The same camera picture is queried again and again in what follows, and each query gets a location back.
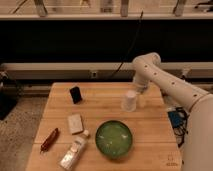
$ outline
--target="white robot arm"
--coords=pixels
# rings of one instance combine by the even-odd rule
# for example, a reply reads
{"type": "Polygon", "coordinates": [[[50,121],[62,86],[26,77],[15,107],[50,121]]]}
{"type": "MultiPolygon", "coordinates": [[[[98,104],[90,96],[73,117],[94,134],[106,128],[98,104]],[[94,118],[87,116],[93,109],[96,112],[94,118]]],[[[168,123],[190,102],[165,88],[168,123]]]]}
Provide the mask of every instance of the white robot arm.
{"type": "Polygon", "coordinates": [[[182,171],[212,171],[213,95],[161,70],[158,64],[157,53],[136,57],[133,82],[143,91],[153,81],[190,112],[182,171]]]}

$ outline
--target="black object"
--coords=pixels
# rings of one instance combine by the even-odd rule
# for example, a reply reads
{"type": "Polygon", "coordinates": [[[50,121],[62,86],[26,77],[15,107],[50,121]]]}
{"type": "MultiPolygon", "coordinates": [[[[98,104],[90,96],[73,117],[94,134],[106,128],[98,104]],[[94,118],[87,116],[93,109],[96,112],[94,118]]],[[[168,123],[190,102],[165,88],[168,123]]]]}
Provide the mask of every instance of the black object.
{"type": "Polygon", "coordinates": [[[176,107],[174,111],[168,112],[168,117],[174,132],[179,132],[179,134],[175,133],[175,135],[181,138],[181,142],[178,144],[178,147],[181,147],[185,141],[185,134],[188,134],[187,122],[189,115],[187,115],[182,107],[176,107]]]}
{"type": "Polygon", "coordinates": [[[70,94],[72,96],[72,100],[73,100],[73,103],[76,104],[78,103],[79,101],[82,100],[82,97],[81,97],[81,92],[80,92],[80,89],[79,87],[73,87],[70,89],[70,94]]]}
{"type": "Polygon", "coordinates": [[[206,12],[213,12],[213,6],[209,7],[206,12]]]}
{"type": "Polygon", "coordinates": [[[3,120],[15,107],[17,100],[0,92],[0,120],[3,120]]]}

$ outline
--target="green bowl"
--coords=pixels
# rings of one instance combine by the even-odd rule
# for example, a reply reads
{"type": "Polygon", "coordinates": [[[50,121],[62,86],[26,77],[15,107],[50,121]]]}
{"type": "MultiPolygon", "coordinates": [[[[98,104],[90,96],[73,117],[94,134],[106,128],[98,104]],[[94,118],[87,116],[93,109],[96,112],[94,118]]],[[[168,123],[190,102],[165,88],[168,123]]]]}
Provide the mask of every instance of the green bowl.
{"type": "Polygon", "coordinates": [[[132,146],[132,133],[120,121],[104,122],[97,130],[95,136],[97,148],[110,159],[117,159],[130,150],[132,146]]]}

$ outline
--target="wooden table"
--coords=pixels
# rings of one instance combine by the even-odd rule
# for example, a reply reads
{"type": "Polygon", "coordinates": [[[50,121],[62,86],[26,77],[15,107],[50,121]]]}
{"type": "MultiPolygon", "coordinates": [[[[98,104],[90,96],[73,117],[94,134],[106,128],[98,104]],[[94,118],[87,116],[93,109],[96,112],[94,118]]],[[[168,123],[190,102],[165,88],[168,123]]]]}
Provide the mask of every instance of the wooden table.
{"type": "Polygon", "coordinates": [[[79,113],[91,137],[75,171],[180,171],[180,152],[159,88],[150,83],[139,96],[137,109],[124,112],[122,97],[132,88],[132,83],[54,83],[26,170],[63,171],[59,162],[75,137],[69,133],[67,116],[79,113]],[[69,89],[73,86],[81,89],[80,104],[72,103],[69,89]],[[105,158],[95,145],[98,126],[112,119],[124,122],[134,139],[128,157],[117,162],[105,158]],[[60,137],[50,151],[40,154],[42,142],[56,127],[60,137]]]}

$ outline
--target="white cup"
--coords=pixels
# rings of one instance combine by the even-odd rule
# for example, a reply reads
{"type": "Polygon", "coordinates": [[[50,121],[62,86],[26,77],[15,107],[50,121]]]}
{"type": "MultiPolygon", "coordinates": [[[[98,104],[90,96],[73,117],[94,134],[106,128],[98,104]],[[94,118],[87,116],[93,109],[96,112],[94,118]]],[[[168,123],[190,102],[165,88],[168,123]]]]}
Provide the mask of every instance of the white cup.
{"type": "Polygon", "coordinates": [[[121,108],[127,112],[133,112],[136,109],[137,103],[137,92],[134,90],[129,90],[126,92],[122,102],[121,108]]]}

